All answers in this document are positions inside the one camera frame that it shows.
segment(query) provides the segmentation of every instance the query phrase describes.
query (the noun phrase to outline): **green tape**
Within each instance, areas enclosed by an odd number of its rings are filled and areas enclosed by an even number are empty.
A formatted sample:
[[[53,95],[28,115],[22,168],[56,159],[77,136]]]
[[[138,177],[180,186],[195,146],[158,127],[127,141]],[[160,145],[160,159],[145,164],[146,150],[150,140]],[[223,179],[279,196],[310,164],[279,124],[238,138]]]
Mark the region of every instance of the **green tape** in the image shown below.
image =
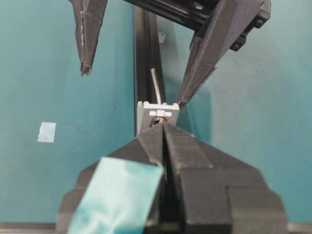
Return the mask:
[[[143,233],[162,174],[162,167],[103,157],[69,234]]]

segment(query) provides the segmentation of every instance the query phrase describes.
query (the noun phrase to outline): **teal surface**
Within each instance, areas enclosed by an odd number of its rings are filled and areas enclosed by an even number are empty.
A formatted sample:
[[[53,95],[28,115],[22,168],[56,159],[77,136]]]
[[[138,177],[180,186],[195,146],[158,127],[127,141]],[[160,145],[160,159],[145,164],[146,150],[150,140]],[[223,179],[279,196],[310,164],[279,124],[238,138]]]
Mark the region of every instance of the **teal surface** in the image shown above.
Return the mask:
[[[290,221],[312,221],[311,0],[272,0],[272,18],[230,51],[179,126],[259,168]],[[176,101],[193,35],[158,18],[168,103]]]
[[[143,233],[162,174],[162,167],[103,157],[69,234]]]
[[[53,222],[79,171],[134,136],[132,6],[107,5],[93,73],[82,78],[67,0],[3,0],[0,222]],[[39,143],[54,122],[54,143]]]

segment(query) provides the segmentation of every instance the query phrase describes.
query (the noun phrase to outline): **metal rod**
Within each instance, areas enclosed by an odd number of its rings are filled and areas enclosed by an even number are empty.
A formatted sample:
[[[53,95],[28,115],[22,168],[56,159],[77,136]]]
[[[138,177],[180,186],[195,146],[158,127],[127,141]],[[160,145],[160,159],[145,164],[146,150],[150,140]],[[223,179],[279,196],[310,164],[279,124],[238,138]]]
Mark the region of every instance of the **metal rod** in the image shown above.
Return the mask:
[[[154,88],[155,88],[155,94],[156,94],[156,98],[157,98],[157,104],[161,105],[162,101],[161,101],[161,95],[160,95],[160,89],[159,89],[156,69],[152,68],[151,73],[152,73],[152,79],[153,79],[153,84],[154,84]]]

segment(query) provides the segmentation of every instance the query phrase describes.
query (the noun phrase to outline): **screw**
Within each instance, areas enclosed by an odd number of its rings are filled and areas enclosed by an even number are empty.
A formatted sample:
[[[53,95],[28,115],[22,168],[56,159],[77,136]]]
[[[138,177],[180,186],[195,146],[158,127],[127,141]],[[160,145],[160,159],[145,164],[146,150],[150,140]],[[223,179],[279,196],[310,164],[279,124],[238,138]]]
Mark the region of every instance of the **screw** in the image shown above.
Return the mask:
[[[239,44],[234,45],[234,50],[239,50]]]
[[[255,22],[255,26],[257,28],[260,28],[261,26],[263,25],[263,21],[261,19],[258,19],[256,22]]]

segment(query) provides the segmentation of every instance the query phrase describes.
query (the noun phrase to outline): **white plastic piece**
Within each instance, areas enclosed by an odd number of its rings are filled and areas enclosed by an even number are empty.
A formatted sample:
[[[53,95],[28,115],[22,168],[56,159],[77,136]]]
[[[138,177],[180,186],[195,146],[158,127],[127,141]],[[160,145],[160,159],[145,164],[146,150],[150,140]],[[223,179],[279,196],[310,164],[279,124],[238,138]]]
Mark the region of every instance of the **white plastic piece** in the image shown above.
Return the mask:
[[[150,116],[156,116],[156,111],[150,111]]]
[[[172,125],[176,125],[177,118],[179,117],[180,107],[177,103],[168,105],[164,103],[150,104],[148,101],[137,103],[137,114],[136,114],[136,133],[139,134],[151,127],[153,119],[161,117],[162,122],[168,122]]]
[[[160,44],[165,43],[166,40],[166,34],[164,34],[163,32],[158,33],[158,41]]]
[[[38,142],[53,143],[56,123],[42,122],[39,130]]]

